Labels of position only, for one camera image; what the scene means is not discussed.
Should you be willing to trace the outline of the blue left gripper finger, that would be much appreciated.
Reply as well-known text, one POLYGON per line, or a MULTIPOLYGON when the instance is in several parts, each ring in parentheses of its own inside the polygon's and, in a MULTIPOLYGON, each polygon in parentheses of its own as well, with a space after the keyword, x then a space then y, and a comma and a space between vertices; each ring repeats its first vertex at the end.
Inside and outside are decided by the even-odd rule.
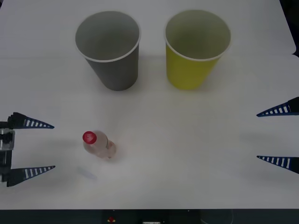
POLYGON ((44 174, 54 169, 55 167, 56 166, 46 166, 46 167, 35 167, 35 168, 12 169, 8 176, 7 187, 12 187, 26 180, 37 177, 41 174, 44 174))
POLYGON ((54 129, 55 127, 40 120, 27 117, 21 113, 14 112, 7 119, 8 127, 11 129, 54 129))

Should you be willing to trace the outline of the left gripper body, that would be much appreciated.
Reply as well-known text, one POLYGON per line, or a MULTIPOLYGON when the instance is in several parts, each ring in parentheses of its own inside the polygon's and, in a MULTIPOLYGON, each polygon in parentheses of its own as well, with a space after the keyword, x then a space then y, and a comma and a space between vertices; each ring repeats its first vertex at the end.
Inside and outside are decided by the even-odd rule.
POLYGON ((6 121, 0 122, 0 182, 7 182, 12 166, 15 131, 6 121))

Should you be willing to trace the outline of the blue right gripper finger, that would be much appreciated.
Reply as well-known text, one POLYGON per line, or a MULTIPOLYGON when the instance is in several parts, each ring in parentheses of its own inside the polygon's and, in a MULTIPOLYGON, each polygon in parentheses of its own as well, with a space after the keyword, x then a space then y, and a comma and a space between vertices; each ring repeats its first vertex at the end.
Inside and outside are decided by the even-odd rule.
POLYGON ((257 117, 270 116, 298 116, 299 115, 299 97, 288 100, 287 102, 269 108, 259 114, 257 117))
POLYGON ((299 174, 299 157, 273 157, 263 155, 257 155, 256 157, 267 163, 276 165, 278 167, 299 174))

